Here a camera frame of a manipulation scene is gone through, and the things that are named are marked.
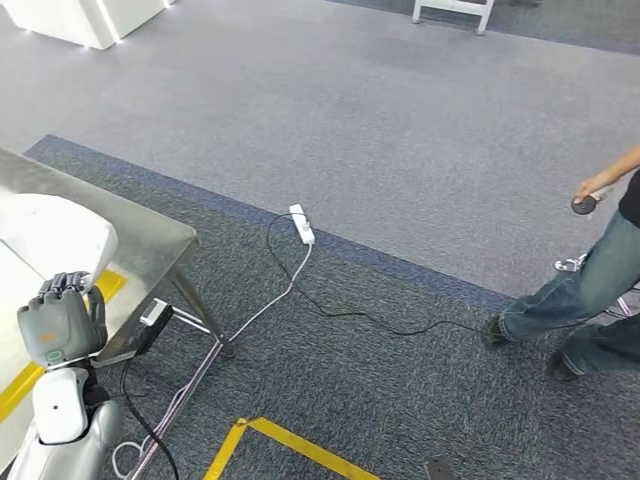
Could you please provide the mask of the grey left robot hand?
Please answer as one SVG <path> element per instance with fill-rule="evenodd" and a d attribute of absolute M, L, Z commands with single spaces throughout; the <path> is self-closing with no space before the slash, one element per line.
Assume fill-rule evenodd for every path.
<path fill-rule="evenodd" d="M 32 361 L 53 368 L 106 344 L 104 297 L 99 287 L 89 286 L 88 276 L 85 271 L 56 274 L 17 310 L 17 324 Z"/>

